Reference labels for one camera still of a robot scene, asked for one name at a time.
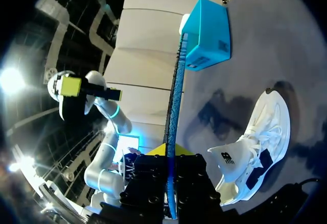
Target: blue box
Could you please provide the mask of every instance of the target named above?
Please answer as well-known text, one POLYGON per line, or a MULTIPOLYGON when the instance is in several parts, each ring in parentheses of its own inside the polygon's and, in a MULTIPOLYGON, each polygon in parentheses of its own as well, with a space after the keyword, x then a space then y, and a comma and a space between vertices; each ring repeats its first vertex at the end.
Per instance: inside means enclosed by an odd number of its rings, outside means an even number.
POLYGON ((186 69, 199 71, 230 59, 227 9, 209 0, 199 0, 182 34, 188 34, 186 69))

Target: white sneaker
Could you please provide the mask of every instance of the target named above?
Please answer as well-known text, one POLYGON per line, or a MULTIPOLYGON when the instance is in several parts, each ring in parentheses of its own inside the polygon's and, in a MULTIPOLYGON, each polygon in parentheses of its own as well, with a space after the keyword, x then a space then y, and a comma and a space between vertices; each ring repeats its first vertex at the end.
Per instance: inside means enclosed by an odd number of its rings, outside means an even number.
POLYGON ((216 187, 221 206, 249 200, 258 191, 268 170, 285 156, 290 130, 284 99, 267 89, 256 102, 244 135, 235 143, 208 149, 223 173, 216 187))

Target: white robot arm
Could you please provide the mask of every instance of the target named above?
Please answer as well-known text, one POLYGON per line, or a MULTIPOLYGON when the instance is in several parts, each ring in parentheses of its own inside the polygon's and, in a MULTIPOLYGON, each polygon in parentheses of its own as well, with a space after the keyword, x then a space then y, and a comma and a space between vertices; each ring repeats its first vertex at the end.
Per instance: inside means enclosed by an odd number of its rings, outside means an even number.
MULTIPOLYGON (((54 100, 59 102, 59 114, 62 119, 64 119, 62 112, 64 97, 55 92, 56 89, 59 89, 57 86, 60 86, 60 82, 55 83, 55 80, 58 79, 58 76, 69 77, 72 74, 74 74, 72 71, 63 71, 53 76, 48 82, 48 92, 54 100)), ((85 77, 89 83, 107 89, 105 79, 99 72, 90 71, 85 77)), ((132 124, 116 102, 93 95, 86 96, 85 115, 90 112, 93 105, 108 119, 108 123, 113 123, 114 129, 106 132, 95 158, 85 170, 84 180, 89 187, 104 192, 105 202, 114 204, 119 199, 119 194, 124 190, 124 182, 120 174, 108 171, 108 168, 112 164, 119 134, 130 133, 132 124)))

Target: ceiling light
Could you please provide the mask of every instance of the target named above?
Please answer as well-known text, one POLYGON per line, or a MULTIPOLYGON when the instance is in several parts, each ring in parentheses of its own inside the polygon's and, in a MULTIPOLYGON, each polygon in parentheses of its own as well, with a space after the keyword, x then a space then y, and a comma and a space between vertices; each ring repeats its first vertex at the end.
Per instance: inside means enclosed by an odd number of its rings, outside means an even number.
POLYGON ((52 208, 53 208, 53 204, 52 204, 52 203, 47 203, 47 204, 45 205, 45 208, 46 208, 46 209, 52 209, 52 208))
POLYGON ((0 75, 0 85, 5 93, 13 94, 25 87, 25 82, 18 70, 7 68, 0 75))
POLYGON ((9 165, 8 169, 11 172, 16 172, 20 169, 20 165, 18 163, 13 163, 13 164, 9 165))
POLYGON ((32 157, 24 157, 22 160, 23 164, 33 165, 35 160, 32 157))

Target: screw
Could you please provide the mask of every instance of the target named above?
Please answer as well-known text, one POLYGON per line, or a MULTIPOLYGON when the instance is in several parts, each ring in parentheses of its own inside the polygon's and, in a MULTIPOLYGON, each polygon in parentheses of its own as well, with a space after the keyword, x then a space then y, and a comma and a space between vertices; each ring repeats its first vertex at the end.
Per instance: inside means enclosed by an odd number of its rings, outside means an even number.
POLYGON ((206 171, 200 171, 198 173, 198 176, 203 177, 203 176, 205 176, 205 174, 206 174, 206 171))
POLYGON ((217 200, 220 198, 220 194, 219 193, 212 193, 209 195, 210 199, 212 200, 217 200))
POLYGON ((121 198, 126 198, 126 197, 128 197, 128 193, 126 193, 126 192, 121 192, 121 194, 119 194, 119 196, 120 196, 121 198))
POLYGON ((153 177, 153 178, 158 178, 158 177, 160 177, 160 173, 157 173, 157 172, 156 172, 156 173, 153 173, 153 174, 152 174, 152 177, 153 177))
POLYGON ((186 204, 188 201, 189 201, 189 198, 188 198, 188 197, 186 197, 186 198, 181 198, 181 199, 179 200, 179 203, 183 205, 183 204, 186 204))
POLYGON ((159 202, 159 198, 157 196, 151 196, 149 197, 149 203, 156 204, 159 202))

